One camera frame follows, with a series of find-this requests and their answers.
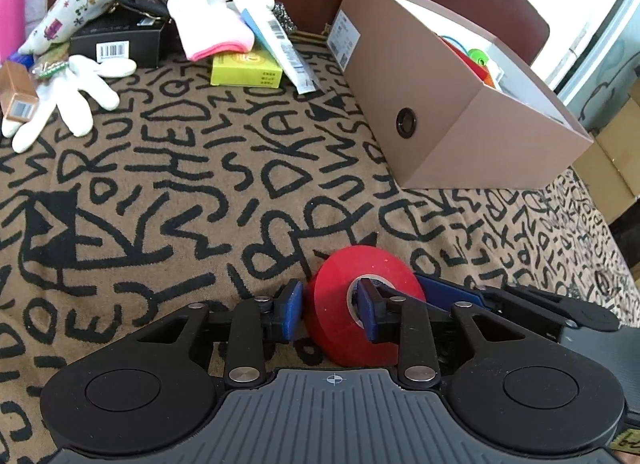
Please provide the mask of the red tape roll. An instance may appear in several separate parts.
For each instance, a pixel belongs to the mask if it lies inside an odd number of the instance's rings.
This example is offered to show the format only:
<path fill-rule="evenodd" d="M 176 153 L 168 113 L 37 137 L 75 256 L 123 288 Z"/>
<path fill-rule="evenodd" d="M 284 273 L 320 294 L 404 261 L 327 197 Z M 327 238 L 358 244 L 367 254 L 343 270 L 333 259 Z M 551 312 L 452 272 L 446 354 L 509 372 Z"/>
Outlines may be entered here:
<path fill-rule="evenodd" d="M 354 245 L 333 253 L 305 291 L 304 321 L 309 336 L 337 366 L 393 366 L 398 347 L 373 343 L 374 314 L 360 296 L 362 284 L 383 284 L 423 302 L 425 293 L 409 267 L 378 247 Z"/>

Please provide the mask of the white cotton glove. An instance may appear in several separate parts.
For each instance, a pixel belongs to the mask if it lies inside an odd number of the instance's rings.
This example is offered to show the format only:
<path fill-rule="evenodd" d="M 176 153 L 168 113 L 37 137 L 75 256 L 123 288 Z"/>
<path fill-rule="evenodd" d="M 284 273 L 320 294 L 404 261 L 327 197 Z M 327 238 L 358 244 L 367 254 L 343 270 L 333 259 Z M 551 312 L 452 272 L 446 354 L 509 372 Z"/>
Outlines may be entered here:
<path fill-rule="evenodd" d="M 54 111 L 58 111 L 63 123 L 75 137 L 86 136 L 94 125 L 86 95 L 99 108 L 114 111 L 119 106 L 119 94 L 105 80 L 126 78 L 136 69 L 136 61 L 129 58 L 96 62 L 86 56 L 72 55 L 63 70 L 36 89 L 39 104 L 34 116 L 23 124 L 12 124 L 4 117 L 2 136 L 11 140 L 15 153 L 23 153 L 38 139 Z"/>

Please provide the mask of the gold cosmetic box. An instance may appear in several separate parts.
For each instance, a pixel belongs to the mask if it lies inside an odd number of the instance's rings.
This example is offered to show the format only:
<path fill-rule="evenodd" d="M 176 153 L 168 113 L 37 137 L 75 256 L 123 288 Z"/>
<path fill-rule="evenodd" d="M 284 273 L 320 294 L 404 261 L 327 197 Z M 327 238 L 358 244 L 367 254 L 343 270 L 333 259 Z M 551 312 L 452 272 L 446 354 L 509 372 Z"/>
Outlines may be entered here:
<path fill-rule="evenodd" d="M 2 65 L 0 96 L 3 117 L 18 123 L 32 120 L 39 98 L 25 66 L 9 60 Z"/>

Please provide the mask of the letter-patterned brown blanket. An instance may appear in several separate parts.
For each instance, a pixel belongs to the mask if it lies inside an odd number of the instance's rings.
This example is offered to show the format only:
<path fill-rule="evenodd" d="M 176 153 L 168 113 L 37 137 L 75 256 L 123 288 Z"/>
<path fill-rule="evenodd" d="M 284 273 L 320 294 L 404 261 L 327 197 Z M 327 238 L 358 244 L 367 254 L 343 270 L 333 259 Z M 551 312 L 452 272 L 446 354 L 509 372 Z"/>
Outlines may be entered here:
<path fill-rule="evenodd" d="M 333 252 L 372 245 L 420 273 L 596 302 L 638 325 L 639 293 L 572 171 L 540 190 L 405 190 L 326 47 L 322 84 L 224 88 L 178 57 L 113 82 L 77 138 L 54 117 L 29 151 L 1 144 L 1 458 L 55 446 L 51 375 L 197 301 L 226 310 Z"/>

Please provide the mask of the brown cardboard storage box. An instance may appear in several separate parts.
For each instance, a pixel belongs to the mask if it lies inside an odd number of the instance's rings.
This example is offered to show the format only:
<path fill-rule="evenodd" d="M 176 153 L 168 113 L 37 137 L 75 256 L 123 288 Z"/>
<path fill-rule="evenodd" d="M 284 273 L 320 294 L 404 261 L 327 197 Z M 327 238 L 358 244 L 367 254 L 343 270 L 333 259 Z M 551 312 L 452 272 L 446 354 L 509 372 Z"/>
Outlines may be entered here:
<path fill-rule="evenodd" d="M 592 144 L 510 47 L 431 0 L 343 0 L 328 45 L 401 187 L 542 188 Z"/>

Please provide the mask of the stacked cardboard boxes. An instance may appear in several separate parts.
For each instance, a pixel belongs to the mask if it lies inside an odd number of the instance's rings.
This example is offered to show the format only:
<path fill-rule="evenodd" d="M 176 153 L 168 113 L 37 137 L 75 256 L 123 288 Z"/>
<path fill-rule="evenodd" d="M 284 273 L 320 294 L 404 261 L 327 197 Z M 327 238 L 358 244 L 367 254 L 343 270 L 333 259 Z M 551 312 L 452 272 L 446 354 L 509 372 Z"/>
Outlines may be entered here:
<path fill-rule="evenodd" d="M 608 224 L 639 200 L 639 105 L 634 99 L 627 100 L 573 169 Z"/>

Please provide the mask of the yellow small box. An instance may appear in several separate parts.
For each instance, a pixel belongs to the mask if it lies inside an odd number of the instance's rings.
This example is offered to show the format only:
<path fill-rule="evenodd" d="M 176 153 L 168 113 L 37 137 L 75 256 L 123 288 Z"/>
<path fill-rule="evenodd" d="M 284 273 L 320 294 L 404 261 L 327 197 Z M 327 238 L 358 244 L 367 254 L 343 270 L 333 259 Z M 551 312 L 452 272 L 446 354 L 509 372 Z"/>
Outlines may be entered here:
<path fill-rule="evenodd" d="M 278 88 L 282 73 L 276 59 L 263 48 L 248 53 L 220 53 L 213 57 L 210 84 Z"/>

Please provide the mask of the white and blue tube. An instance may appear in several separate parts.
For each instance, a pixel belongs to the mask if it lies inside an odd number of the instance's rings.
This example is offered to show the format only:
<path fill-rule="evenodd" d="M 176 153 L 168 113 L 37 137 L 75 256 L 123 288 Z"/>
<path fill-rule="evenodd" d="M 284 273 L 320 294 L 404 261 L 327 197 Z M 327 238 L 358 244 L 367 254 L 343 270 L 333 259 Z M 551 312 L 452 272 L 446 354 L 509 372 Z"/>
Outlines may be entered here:
<path fill-rule="evenodd" d="M 318 91 L 319 87 L 314 83 L 311 70 L 299 57 L 280 22 L 267 7 L 260 4 L 250 4 L 241 10 L 241 16 L 254 31 L 262 46 L 269 50 L 271 56 L 277 60 L 299 95 Z"/>

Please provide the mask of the white glove with pink cuff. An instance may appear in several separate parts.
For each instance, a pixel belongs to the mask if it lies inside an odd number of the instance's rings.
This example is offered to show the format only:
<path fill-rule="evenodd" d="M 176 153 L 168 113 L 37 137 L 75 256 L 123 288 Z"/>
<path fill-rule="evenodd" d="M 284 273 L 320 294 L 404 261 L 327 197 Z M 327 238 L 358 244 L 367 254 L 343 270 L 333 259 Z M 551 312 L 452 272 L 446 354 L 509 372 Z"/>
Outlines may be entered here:
<path fill-rule="evenodd" d="M 190 61 L 248 53 L 257 33 L 280 28 L 274 0 L 167 0 L 166 6 Z"/>

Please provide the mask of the black product box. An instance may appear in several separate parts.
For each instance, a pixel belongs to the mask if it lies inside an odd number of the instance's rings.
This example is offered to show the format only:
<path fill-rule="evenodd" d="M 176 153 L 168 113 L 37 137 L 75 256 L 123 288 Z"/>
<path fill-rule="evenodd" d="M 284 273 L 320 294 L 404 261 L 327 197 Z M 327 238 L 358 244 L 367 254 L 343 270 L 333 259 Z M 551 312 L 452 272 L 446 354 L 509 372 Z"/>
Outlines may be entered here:
<path fill-rule="evenodd" d="M 70 38 L 70 56 L 103 62 L 132 59 L 139 68 L 156 68 L 166 57 L 168 22 L 136 13 L 111 13 L 90 21 Z"/>

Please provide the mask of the packaged green cookie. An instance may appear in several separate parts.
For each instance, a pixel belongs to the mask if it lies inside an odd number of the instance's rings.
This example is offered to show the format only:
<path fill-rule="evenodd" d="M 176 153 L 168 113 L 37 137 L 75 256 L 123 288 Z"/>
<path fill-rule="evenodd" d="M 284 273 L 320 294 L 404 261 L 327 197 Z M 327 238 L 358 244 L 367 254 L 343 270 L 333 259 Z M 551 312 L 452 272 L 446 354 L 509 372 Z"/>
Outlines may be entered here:
<path fill-rule="evenodd" d="M 46 80 L 63 70 L 70 57 L 70 43 L 52 45 L 44 54 L 38 56 L 30 73 L 35 79 Z"/>

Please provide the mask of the blue flat box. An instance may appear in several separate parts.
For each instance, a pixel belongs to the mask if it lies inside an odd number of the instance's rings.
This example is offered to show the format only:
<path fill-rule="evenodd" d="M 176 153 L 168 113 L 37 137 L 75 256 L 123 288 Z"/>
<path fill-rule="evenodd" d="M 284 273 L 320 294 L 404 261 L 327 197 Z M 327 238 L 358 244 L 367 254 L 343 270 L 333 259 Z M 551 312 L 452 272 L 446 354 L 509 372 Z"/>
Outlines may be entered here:
<path fill-rule="evenodd" d="M 8 60 L 15 62 L 16 64 L 23 65 L 26 69 L 32 68 L 35 63 L 34 56 L 29 54 L 24 55 L 20 53 L 14 53 L 9 56 Z"/>

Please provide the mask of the pink thermos bottle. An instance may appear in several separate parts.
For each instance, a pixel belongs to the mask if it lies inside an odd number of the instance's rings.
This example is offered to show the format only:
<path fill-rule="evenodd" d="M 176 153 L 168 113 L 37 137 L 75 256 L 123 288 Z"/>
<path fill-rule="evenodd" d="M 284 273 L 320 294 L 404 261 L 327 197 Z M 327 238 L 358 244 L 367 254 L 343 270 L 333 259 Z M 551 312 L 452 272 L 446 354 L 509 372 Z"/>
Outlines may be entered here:
<path fill-rule="evenodd" d="M 24 42 L 25 0 L 0 0 L 0 56 L 4 62 Z"/>

